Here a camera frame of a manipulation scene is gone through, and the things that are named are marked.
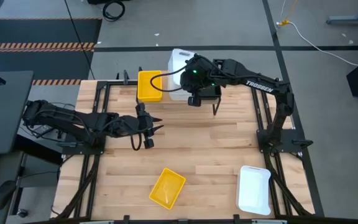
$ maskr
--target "cable connector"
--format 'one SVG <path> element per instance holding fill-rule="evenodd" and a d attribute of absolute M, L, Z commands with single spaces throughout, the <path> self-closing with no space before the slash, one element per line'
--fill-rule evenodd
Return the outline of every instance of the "cable connector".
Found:
<path fill-rule="evenodd" d="M 283 21 L 281 21 L 281 22 L 276 22 L 276 25 L 278 26 L 278 27 L 283 27 L 283 26 L 285 26 L 285 25 L 288 25 L 290 23 L 290 21 L 288 20 L 288 19 L 284 19 Z"/>

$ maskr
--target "wooden table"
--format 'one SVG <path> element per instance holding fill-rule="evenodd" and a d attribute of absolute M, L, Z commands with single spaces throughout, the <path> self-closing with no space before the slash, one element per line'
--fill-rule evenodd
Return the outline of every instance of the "wooden table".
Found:
<path fill-rule="evenodd" d="M 92 111 L 96 82 L 81 82 L 77 111 Z M 108 111 L 135 116 L 135 94 L 136 86 L 112 86 Z M 103 104 L 103 95 L 99 105 Z M 268 100 L 274 116 L 274 97 L 269 95 Z M 146 110 L 163 119 L 160 123 L 165 125 L 153 137 L 155 147 L 134 151 L 129 138 L 108 137 L 99 164 L 92 220 L 122 220 L 124 215 L 130 215 L 131 220 L 228 219 L 233 214 L 239 214 L 240 218 L 274 217 L 273 210 L 266 217 L 236 207 L 240 167 L 265 167 L 257 144 L 257 119 L 250 88 L 223 89 L 216 116 L 211 105 L 190 107 L 186 101 L 171 101 L 168 93 L 163 94 L 160 103 L 146 104 Z M 287 119 L 285 127 L 291 126 Z M 282 154 L 281 158 L 288 188 L 313 213 L 301 161 L 289 154 Z M 82 162 L 83 156 L 73 156 L 63 165 L 53 205 L 55 211 L 61 212 L 77 191 Z M 186 184 L 171 210 L 149 199 L 164 167 L 186 177 Z M 282 194 L 276 188 L 281 211 L 285 213 Z M 87 199 L 86 195 L 82 215 Z"/>

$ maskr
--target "white cable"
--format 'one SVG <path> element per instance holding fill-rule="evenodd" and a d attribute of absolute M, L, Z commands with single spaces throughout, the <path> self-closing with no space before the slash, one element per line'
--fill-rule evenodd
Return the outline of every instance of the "white cable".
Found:
<path fill-rule="evenodd" d="M 295 29 L 296 29 L 297 33 L 299 34 L 299 36 L 300 36 L 304 41 L 306 41 L 307 43 L 309 43 L 310 45 L 312 45 L 315 49 L 319 50 L 319 51 L 322 52 L 322 53 L 329 54 L 329 55 L 332 55 L 332 56 L 334 56 L 334 57 L 336 57 L 336 58 L 339 58 L 339 59 L 341 59 L 342 61 L 348 63 L 349 65 L 358 66 L 358 64 L 356 64 L 356 63 L 349 62 L 349 61 L 347 61 L 347 60 L 341 58 L 341 57 L 338 56 L 338 55 L 334 55 L 333 53 L 330 53 L 330 52 L 321 50 L 320 48 L 316 47 L 314 44 L 312 44 L 310 41 L 308 41 L 306 38 L 304 38 L 304 37 L 302 36 L 302 34 L 299 32 L 298 28 L 296 27 L 296 25 L 295 25 L 293 22 L 290 22 L 290 24 L 295 27 Z"/>
<path fill-rule="evenodd" d="M 281 14 L 280 14 L 280 21 L 279 21 L 279 22 L 281 22 L 281 18 L 283 17 L 285 1 L 286 1 L 286 0 L 284 0 L 283 7 L 281 8 Z"/>

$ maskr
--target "concrete floor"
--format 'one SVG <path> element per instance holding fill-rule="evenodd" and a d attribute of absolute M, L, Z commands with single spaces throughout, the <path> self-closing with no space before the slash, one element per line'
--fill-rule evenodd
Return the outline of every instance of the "concrete floor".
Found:
<path fill-rule="evenodd" d="M 101 16 L 100 6 L 67 1 L 73 17 Z M 280 17 L 282 2 L 268 0 L 275 20 Z M 292 2 L 287 1 L 284 15 Z M 125 5 L 127 11 L 120 21 L 103 21 L 98 47 L 273 45 L 259 0 L 133 0 Z M 296 5 L 290 20 L 316 45 L 358 45 L 358 26 L 325 23 L 328 16 L 357 13 L 358 0 L 303 0 Z M 0 17 L 68 17 L 68 14 L 63 1 L 5 0 Z M 292 26 L 279 29 L 277 34 L 282 46 L 307 45 Z M 211 59 L 233 58 L 251 70 L 281 77 L 274 51 L 198 53 Z M 358 63 L 358 51 L 335 54 Z M 99 52 L 94 54 L 92 68 L 97 79 L 114 78 L 124 69 L 135 78 L 138 66 L 145 70 L 167 69 L 169 55 L 169 52 Z M 324 213 L 327 217 L 358 218 L 358 99 L 352 97 L 346 81 L 346 75 L 354 67 L 316 51 L 283 52 L 283 56 L 306 138 L 314 141 L 309 149 Z M 34 86 L 30 99 L 75 103 L 77 93 L 78 86 Z M 38 165 L 37 169 L 54 168 L 48 166 Z M 49 216 L 48 209 L 31 209 L 52 204 L 49 199 L 54 198 L 56 177 L 51 175 L 43 180 L 48 187 L 23 194 L 21 207 L 29 208 L 32 217 L 10 217 L 7 223 L 33 222 Z M 33 201 L 34 194 L 41 198 L 41 205 Z"/>

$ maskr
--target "yellow plastic tray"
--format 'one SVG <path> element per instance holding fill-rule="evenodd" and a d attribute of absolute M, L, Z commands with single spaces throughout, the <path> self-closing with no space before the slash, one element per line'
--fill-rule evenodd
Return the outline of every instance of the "yellow plastic tray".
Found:
<path fill-rule="evenodd" d="M 171 209 L 185 182 L 184 177 L 168 168 L 164 168 L 149 198 L 164 208 Z"/>
<path fill-rule="evenodd" d="M 161 71 L 140 71 L 137 75 L 137 98 L 143 102 L 159 102 L 162 99 L 162 92 L 156 90 L 150 84 L 150 80 L 160 75 Z M 162 77 L 155 78 L 153 84 L 162 89 Z"/>

